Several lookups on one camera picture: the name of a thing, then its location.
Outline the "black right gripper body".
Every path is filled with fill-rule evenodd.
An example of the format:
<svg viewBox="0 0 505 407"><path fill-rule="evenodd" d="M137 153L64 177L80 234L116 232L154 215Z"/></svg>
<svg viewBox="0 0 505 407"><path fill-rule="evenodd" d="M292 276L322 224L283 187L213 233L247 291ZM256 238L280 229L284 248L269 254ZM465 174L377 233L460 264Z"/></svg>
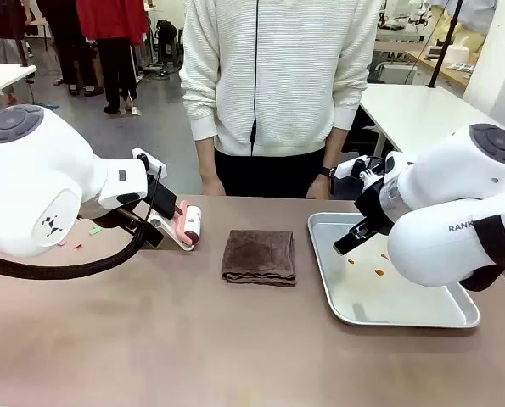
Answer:
<svg viewBox="0 0 505 407"><path fill-rule="evenodd" d="M394 225L394 222L389 219L380 203L380 192L383 185L382 180L376 181L367 187L355 202L355 206L362 214L363 219L368 219L368 237L372 237L377 233L388 236Z"/></svg>

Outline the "person's right hand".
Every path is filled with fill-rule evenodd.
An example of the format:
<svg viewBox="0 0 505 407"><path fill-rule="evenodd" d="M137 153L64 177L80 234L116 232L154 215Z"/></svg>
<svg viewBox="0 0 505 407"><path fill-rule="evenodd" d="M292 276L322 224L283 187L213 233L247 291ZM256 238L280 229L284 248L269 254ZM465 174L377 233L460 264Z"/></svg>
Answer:
<svg viewBox="0 0 505 407"><path fill-rule="evenodd" d="M206 196L225 196L225 188L217 174L201 176L202 192Z"/></svg>

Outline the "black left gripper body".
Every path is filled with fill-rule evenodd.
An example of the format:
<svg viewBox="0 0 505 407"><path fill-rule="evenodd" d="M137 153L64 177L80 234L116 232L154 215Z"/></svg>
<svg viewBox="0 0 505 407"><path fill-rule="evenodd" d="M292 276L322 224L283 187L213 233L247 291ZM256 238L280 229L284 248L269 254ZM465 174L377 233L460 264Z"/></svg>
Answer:
<svg viewBox="0 0 505 407"><path fill-rule="evenodd" d="M174 216L177 196L157 181L149 184L148 205L161 216Z"/></svg>

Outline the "person's left hand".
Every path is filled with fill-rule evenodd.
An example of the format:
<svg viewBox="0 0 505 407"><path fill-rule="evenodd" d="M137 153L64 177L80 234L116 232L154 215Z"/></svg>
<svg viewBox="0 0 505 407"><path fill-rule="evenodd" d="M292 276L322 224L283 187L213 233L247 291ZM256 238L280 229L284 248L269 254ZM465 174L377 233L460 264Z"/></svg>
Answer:
<svg viewBox="0 0 505 407"><path fill-rule="evenodd" d="M310 185L306 198L328 200L330 197L330 180L327 176L319 174Z"/></svg>

